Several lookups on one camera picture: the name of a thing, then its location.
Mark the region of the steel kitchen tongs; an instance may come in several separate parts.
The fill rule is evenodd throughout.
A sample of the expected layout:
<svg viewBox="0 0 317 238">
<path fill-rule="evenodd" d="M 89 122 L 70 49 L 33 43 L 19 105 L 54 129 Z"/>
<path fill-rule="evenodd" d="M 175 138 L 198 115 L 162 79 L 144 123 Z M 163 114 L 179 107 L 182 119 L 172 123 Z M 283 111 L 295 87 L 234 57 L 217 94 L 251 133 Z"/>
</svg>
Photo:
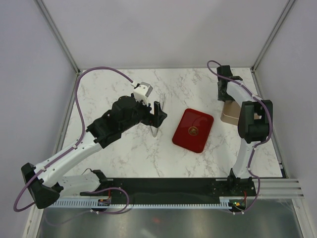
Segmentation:
<svg viewBox="0 0 317 238">
<path fill-rule="evenodd" d="M 161 105 L 161 109 L 164 110 L 164 106 L 165 106 L 165 102 L 166 102 L 166 94 L 164 93 L 161 96 L 162 96 L 162 98 L 160 101 L 160 105 Z M 151 130 L 151 134 L 152 134 L 153 138 L 156 138 L 158 135 L 158 132 L 159 132 L 159 127 L 156 128 L 156 127 L 151 126 L 150 130 Z"/>
</svg>

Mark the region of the gold chocolate box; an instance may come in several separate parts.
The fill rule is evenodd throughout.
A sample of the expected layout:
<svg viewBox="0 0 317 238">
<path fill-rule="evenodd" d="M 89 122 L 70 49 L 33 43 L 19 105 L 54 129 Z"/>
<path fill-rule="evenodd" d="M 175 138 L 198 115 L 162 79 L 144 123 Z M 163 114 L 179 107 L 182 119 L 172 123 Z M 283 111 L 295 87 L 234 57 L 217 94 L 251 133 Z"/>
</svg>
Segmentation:
<svg viewBox="0 0 317 238">
<path fill-rule="evenodd" d="M 225 101 L 220 119 L 224 123 L 238 125 L 241 107 L 235 101 Z"/>
</svg>

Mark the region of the gold box lid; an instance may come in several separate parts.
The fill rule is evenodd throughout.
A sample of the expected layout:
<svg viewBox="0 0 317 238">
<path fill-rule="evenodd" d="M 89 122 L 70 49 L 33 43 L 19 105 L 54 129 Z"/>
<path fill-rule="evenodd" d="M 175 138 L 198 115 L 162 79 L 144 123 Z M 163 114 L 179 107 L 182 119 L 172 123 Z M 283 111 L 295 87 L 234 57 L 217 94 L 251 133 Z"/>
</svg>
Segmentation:
<svg viewBox="0 0 317 238">
<path fill-rule="evenodd" d="M 239 118 L 241 107 L 235 101 L 225 101 L 222 115 L 229 118 Z"/>
</svg>

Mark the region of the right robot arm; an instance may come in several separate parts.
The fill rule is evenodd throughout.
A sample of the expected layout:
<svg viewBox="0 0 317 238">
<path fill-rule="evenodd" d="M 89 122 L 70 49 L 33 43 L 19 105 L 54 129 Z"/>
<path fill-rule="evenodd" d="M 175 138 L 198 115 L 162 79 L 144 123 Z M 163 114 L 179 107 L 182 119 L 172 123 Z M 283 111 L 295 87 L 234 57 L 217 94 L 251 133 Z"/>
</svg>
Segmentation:
<svg viewBox="0 0 317 238">
<path fill-rule="evenodd" d="M 245 188 L 240 179 L 248 179 L 255 175 L 251 172 L 252 160 L 256 148 L 272 135 L 273 104 L 271 100 L 263 100 L 248 89 L 243 79 L 234 76 L 229 65 L 216 68 L 218 78 L 217 99 L 223 102 L 236 102 L 240 107 L 237 123 L 241 138 L 237 160 L 230 171 L 234 178 L 226 183 L 226 189 L 231 195 L 239 195 Z"/>
</svg>

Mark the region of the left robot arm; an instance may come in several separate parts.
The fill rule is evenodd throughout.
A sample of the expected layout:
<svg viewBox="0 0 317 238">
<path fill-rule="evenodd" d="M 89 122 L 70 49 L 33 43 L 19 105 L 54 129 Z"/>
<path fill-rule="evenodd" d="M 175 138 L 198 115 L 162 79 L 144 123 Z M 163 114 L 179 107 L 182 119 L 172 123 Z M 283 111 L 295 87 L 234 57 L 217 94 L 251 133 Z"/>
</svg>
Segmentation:
<svg viewBox="0 0 317 238">
<path fill-rule="evenodd" d="M 84 127 L 83 134 L 72 145 L 41 163 L 26 163 L 21 168 L 34 205 L 44 209 L 63 196 L 106 194 L 108 183 L 100 170 L 79 176 L 67 177 L 65 174 L 87 157 L 119 140 L 122 133 L 133 126 L 142 123 L 158 128 L 166 118 L 167 114 L 157 101 L 153 106 L 146 106 L 134 97 L 120 97 L 110 110 Z"/>
</svg>

